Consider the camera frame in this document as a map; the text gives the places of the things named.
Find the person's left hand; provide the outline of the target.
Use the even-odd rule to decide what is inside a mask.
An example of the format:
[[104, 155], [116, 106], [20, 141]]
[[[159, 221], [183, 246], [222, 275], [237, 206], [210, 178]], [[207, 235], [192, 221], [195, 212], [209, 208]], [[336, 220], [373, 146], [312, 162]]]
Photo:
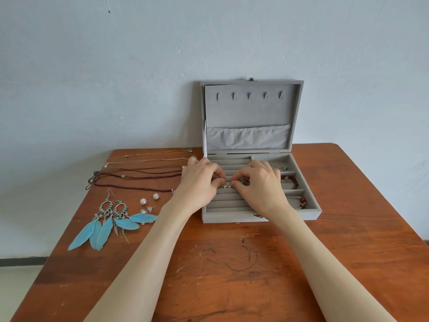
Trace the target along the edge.
[[223, 169], [203, 157], [197, 160], [192, 156], [183, 167], [181, 182], [169, 201], [174, 213], [189, 218], [196, 211], [209, 204], [217, 192], [207, 192], [206, 185], [215, 178], [227, 179]]

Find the person's right forearm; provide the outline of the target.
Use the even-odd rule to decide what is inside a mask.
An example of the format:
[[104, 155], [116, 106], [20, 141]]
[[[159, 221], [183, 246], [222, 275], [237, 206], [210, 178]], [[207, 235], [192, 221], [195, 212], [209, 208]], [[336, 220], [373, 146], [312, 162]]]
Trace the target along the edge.
[[397, 322], [286, 204], [263, 214], [284, 235], [327, 322]]

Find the large blue feather earring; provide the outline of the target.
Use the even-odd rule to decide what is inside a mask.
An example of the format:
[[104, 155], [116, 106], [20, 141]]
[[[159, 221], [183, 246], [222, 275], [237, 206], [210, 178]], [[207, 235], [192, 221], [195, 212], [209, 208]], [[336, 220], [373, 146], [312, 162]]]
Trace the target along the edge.
[[122, 200], [110, 201], [109, 198], [99, 208], [98, 220], [95, 223], [94, 233], [90, 237], [91, 247], [100, 251], [112, 231], [119, 236], [119, 231], [132, 231], [139, 228], [136, 222], [130, 220], [127, 205]]
[[111, 189], [108, 189], [108, 196], [99, 206], [98, 212], [94, 215], [93, 219], [78, 233], [78, 235], [69, 245], [68, 251], [80, 247], [87, 241], [89, 241], [90, 246], [93, 249], [100, 250], [102, 248], [97, 246], [97, 241], [103, 224], [106, 218], [110, 215], [113, 208], [113, 202], [110, 200], [111, 195], [113, 195], [113, 192]]

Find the person's left forearm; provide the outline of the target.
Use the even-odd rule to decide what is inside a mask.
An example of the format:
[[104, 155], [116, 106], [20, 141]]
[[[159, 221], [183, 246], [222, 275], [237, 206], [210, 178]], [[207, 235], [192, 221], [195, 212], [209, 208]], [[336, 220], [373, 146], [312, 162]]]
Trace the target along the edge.
[[174, 196], [83, 322], [151, 322], [174, 247], [190, 216], [205, 206]]

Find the person's right hand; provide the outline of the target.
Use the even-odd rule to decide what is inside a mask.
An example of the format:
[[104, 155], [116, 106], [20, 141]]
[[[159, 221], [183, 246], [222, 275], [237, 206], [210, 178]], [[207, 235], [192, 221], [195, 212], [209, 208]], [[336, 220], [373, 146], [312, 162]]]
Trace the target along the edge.
[[248, 166], [235, 173], [231, 180], [249, 183], [250, 195], [245, 201], [268, 221], [275, 222], [294, 212], [282, 189], [280, 171], [272, 169], [268, 162], [252, 160]]

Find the grey velvet jewelry box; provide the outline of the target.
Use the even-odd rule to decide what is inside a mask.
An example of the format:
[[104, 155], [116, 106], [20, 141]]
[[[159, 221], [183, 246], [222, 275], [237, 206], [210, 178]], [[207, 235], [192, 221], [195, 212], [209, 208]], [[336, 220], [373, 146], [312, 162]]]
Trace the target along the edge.
[[[303, 80], [211, 80], [201, 82], [203, 153], [231, 177], [252, 160], [288, 167], [281, 185], [305, 221], [322, 209], [292, 156]], [[202, 209], [203, 223], [264, 222], [235, 189], [218, 189]]]

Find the small blue feather earring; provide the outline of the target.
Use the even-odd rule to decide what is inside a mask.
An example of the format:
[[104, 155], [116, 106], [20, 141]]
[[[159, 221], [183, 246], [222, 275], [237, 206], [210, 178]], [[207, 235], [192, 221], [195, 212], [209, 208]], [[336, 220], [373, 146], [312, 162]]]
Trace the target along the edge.
[[147, 212], [146, 209], [141, 209], [141, 211], [135, 215], [129, 216], [129, 219], [132, 222], [145, 225], [145, 224], [152, 224], [154, 221], [156, 221], [158, 218], [157, 215], [153, 215], [149, 212]]

